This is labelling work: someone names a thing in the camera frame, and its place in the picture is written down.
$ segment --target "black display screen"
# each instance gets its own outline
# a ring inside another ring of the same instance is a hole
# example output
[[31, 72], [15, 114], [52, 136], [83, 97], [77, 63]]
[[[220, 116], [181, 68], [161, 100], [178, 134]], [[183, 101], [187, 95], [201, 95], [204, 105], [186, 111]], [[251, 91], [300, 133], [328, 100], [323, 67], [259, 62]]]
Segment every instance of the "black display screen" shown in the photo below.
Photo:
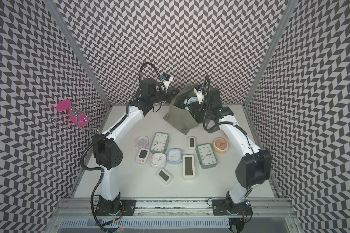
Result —
[[166, 175], [166, 173], [164, 173], [163, 171], [160, 171], [159, 176], [162, 177], [165, 181], [167, 181], [170, 177], [168, 175]]
[[147, 156], [147, 151], [145, 151], [145, 150], [142, 150], [141, 152], [140, 152], [140, 155], [139, 155], [139, 158], [145, 158], [146, 156]]
[[189, 147], [194, 147], [194, 139], [193, 138], [189, 139]]
[[185, 157], [184, 158], [184, 169], [185, 169], [185, 175], [186, 176], [192, 176], [193, 175], [192, 158], [191, 157]]

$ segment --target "black cable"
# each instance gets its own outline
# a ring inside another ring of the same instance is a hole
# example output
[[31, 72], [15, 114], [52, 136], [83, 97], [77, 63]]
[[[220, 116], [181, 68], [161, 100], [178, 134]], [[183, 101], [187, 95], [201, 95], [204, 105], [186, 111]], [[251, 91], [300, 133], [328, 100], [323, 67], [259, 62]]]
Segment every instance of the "black cable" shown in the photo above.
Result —
[[91, 194], [91, 211], [92, 211], [92, 215], [93, 215], [93, 218], [95, 219], [97, 225], [100, 227], [101, 230], [103, 230], [104, 232], [106, 233], [113, 233], [113, 231], [108, 231], [106, 230], [101, 224], [100, 222], [98, 221], [97, 217], [96, 217], [96, 213], [94, 211], [94, 204], [93, 204], [93, 198], [95, 195], [95, 191], [98, 187], [98, 185], [101, 183], [103, 177], [104, 177], [104, 169], [102, 167], [87, 167], [85, 164], [84, 164], [84, 158], [85, 156], [87, 155], [87, 152], [93, 147], [94, 144], [96, 144], [97, 142], [103, 140], [104, 138], [106, 138], [106, 136], [108, 136], [109, 134], [111, 134], [111, 132], [113, 132], [120, 124], [122, 124], [122, 122], [127, 118], [127, 114], [125, 114], [122, 119], [116, 124], [113, 126], [113, 128], [110, 130], [110, 132], [107, 132], [103, 135], [101, 135], [97, 140], [91, 142], [91, 144], [89, 144], [86, 148], [86, 150], [83, 152], [81, 158], [80, 158], [80, 166], [84, 169], [84, 170], [87, 170], [87, 171], [94, 171], [94, 170], [100, 170], [101, 171], [101, 175], [100, 175], [100, 179], [98, 180], [98, 183], [96, 184], [95, 188], [93, 189], [92, 191], [92, 194]]
[[212, 199], [212, 198], [209, 198], [209, 199], [207, 199], [207, 201], [206, 201], [206, 204], [208, 205], [208, 206], [213, 206], [213, 205], [209, 205], [209, 200], [214, 200], [214, 199]]
[[245, 198], [252, 192], [252, 188], [246, 190]]
[[222, 124], [229, 124], [229, 125], [233, 125], [234, 127], [238, 128], [246, 137], [246, 140], [247, 140], [247, 143], [249, 144], [249, 147], [250, 149], [252, 150], [252, 154], [254, 154], [254, 151], [252, 149], [252, 146], [250, 145], [250, 142], [249, 142], [249, 138], [247, 137], [247, 133], [246, 131], [241, 128], [239, 125], [237, 124], [234, 124], [232, 122], [218, 122], [216, 123], [215, 125], [213, 125], [211, 128], [207, 128], [206, 127], [206, 114], [207, 112], [209, 111], [209, 108], [210, 108], [210, 99], [211, 99], [211, 87], [210, 87], [210, 76], [206, 76], [205, 79], [204, 79], [204, 84], [203, 84], [203, 89], [202, 89], [202, 96], [203, 96], [203, 103], [204, 105], [203, 106], [206, 106], [205, 107], [205, 113], [203, 115], [203, 122], [202, 122], [202, 125], [203, 125], [203, 128], [206, 132], [210, 133], [212, 132], [215, 128], [217, 128], [218, 126], [222, 125]]
[[161, 109], [161, 107], [162, 107], [162, 101], [159, 102], [159, 109], [157, 109], [156, 111], [154, 111], [154, 108], [153, 108], [153, 112], [154, 112], [154, 113], [158, 112], [158, 111]]
[[252, 219], [252, 215], [250, 215], [250, 218], [248, 221], [245, 219], [245, 223], [248, 223], [251, 219]]
[[141, 77], [143, 76], [143, 69], [144, 69], [144, 67], [145, 67], [146, 65], [150, 65], [150, 66], [154, 69], [154, 71], [156, 72], [156, 74], [157, 74], [159, 80], [161, 80], [161, 76], [159, 75], [159, 72], [158, 72], [157, 68], [156, 68], [152, 63], [150, 63], [150, 62], [145, 62], [145, 63], [143, 63], [143, 64], [141, 65], [140, 70], [139, 70], [139, 83], [141, 84]]
[[93, 197], [94, 197], [94, 193], [97, 189], [97, 187], [100, 185], [101, 181], [103, 180], [103, 177], [104, 177], [104, 174], [101, 172], [101, 175], [100, 175], [100, 179], [98, 180], [98, 183], [96, 184], [95, 188], [93, 189], [92, 191], [92, 195], [91, 195], [91, 210], [92, 210], [92, 215], [93, 215], [93, 218], [95, 219], [95, 222], [97, 223], [98, 227], [103, 230], [104, 232], [106, 233], [113, 233], [114, 231], [116, 231], [116, 229], [114, 231], [108, 231], [106, 230], [102, 225], [101, 223], [98, 221], [97, 217], [96, 217], [96, 213], [95, 213], [95, 210], [94, 210], [94, 207], [93, 207]]

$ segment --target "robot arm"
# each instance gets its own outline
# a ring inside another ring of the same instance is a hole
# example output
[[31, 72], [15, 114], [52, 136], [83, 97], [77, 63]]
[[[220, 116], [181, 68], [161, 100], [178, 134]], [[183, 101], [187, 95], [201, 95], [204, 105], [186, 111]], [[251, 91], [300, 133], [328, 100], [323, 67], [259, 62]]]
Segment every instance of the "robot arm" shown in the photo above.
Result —
[[[123, 154], [118, 145], [126, 133], [142, 119], [152, 108], [153, 103], [160, 101], [170, 102], [176, 94], [168, 90], [168, 84], [164, 85], [166, 92], [156, 92], [155, 81], [144, 79], [141, 82], [142, 91], [140, 98], [134, 99], [125, 113], [112, 127], [102, 134], [109, 133], [103, 140], [93, 145], [94, 157], [97, 164], [104, 170], [102, 179], [102, 192], [100, 202], [112, 213], [120, 209], [120, 193], [118, 189], [118, 169]], [[238, 212], [238, 204], [244, 202], [251, 189], [262, 184], [270, 176], [270, 163], [272, 156], [268, 151], [262, 151], [238, 125], [236, 118], [228, 107], [222, 107], [215, 101], [215, 96], [220, 99], [219, 91], [212, 94], [211, 111], [214, 112], [213, 120], [220, 124], [219, 128], [226, 133], [231, 144], [237, 150], [239, 164], [235, 171], [237, 182], [227, 193], [226, 205], [230, 213]], [[93, 141], [97, 141], [101, 135], [95, 135]]]

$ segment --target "orange wire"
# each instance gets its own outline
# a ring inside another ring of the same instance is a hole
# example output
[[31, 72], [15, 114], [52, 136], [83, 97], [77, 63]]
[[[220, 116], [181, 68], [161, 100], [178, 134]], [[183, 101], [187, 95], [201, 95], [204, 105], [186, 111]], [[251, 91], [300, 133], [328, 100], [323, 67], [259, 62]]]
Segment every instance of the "orange wire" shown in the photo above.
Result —
[[123, 206], [123, 210], [121, 210], [121, 215], [119, 216], [118, 228], [119, 228], [119, 225], [121, 224], [121, 217], [124, 211], [125, 211], [125, 206]]

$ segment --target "pink spool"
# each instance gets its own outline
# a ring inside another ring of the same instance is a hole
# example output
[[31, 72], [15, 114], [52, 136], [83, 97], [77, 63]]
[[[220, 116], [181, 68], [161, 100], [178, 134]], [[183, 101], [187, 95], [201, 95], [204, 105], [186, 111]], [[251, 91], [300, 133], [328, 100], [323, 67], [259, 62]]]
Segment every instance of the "pink spool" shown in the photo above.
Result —
[[[76, 123], [76, 116], [74, 115], [74, 113], [72, 113], [73, 111], [69, 109], [69, 107], [71, 106], [71, 101], [70, 100], [62, 100], [60, 103], [57, 104], [56, 109], [57, 111], [65, 111], [65, 110], [69, 110], [70, 114], [70, 119], [71, 122], [74, 124]], [[89, 120], [88, 117], [82, 113], [79, 115], [79, 125], [80, 127], [86, 126], [88, 125]]]

